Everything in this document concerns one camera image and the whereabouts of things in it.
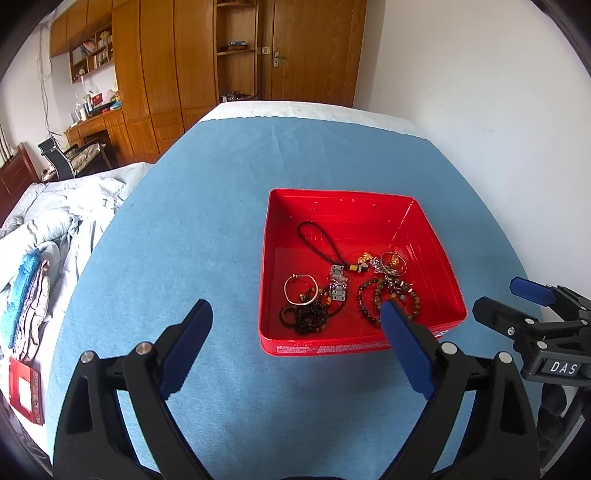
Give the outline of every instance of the ring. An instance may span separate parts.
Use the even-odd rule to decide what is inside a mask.
[[[314,282],[314,286],[316,287],[314,289],[314,296],[312,297],[311,300],[308,300],[304,303],[296,303],[294,301],[291,301],[290,298],[287,296],[287,284],[291,281],[291,280],[295,280],[296,278],[301,278],[301,277],[308,277],[310,278],[313,282]],[[316,283],[316,280],[314,279],[314,277],[312,275],[296,275],[295,273],[291,275],[291,277],[288,277],[287,280],[285,281],[285,283],[283,284],[283,293],[285,294],[285,298],[287,299],[287,301],[289,303],[291,303],[292,305],[297,305],[298,307],[303,307],[305,305],[309,305],[310,303],[314,302],[316,300],[316,298],[318,297],[318,284]]]
[[[384,262],[382,259],[384,258],[384,255],[388,255],[388,254],[391,254],[393,258],[398,257],[402,261],[402,264],[404,266],[404,269],[402,272],[400,272],[399,270],[396,270],[395,268],[386,267],[386,265],[384,265]],[[388,275],[393,275],[394,277],[402,277],[406,273],[406,270],[408,269],[408,265],[407,265],[405,259],[403,259],[398,252],[384,252],[379,258],[379,266],[382,267],[382,269],[386,273],[388,273]]]

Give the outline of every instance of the white wall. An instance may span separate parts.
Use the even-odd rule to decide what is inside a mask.
[[[368,0],[355,106],[421,128],[530,279],[591,297],[591,78],[530,0]]]
[[[48,15],[29,36],[0,82],[0,123],[9,145],[23,142],[39,171],[47,165],[37,145],[48,137],[41,99],[39,58],[43,62],[48,98],[48,123],[51,131],[62,134],[70,126],[70,112],[76,109],[76,92],[81,82],[72,84],[68,55],[49,58],[49,29],[57,18],[76,0],[66,0]],[[113,65],[92,73],[85,81],[94,92],[106,92],[115,84]]]

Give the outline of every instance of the office chair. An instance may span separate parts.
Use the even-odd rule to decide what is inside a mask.
[[[43,155],[54,166],[58,180],[69,180],[83,177],[103,161],[109,170],[112,170],[111,162],[105,154],[103,145],[93,141],[78,148],[77,144],[65,152],[60,150],[56,139],[51,137],[39,144]]]

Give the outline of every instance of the small box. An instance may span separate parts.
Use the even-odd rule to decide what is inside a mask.
[[[9,366],[10,405],[28,421],[43,425],[43,402],[41,401],[41,375],[34,368],[10,358]]]
[[[321,226],[352,264],[366,251],[374,255],[397,251],[408,265],[402,279],[413,285],[421,299],[416,321],[435,336],[465,320],[466,306],[452,267],[415,199],[381,193],[276,189],[269,195],[261,268],[259,336],[265,352],[310,356],[390,348],[383,331],[363,318],[356,299],[359,286],[376,276],[371,267],[362,274],[346,273],[347,303],[328,319],[321,332],[299,335],[280,322],[279,312],[287,304],[283,287],[291,274],[312,275],[322,288],[330,274],[331,265],[297,235],[297,226],[305,221]],[[312,237],[315,246],[334,257],[326,240],[320,235]]]

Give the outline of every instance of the blanket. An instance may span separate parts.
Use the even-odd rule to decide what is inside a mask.
[[[18,321],[12,356],[20,361],[31,362],[37,354],[49,306],[49,291],[49,261],[42,260],[33,275]]]
[[[17,276],[14,279],[10,291],[10,299],[6,311],[2,315],[0,330],[2,340],[8,348],[14,346],[18,320],[22,313],[29,286],[33,281],[35,270],[39,264],[39,249],[35,249],[24,255],[21,265],[18,267]]]

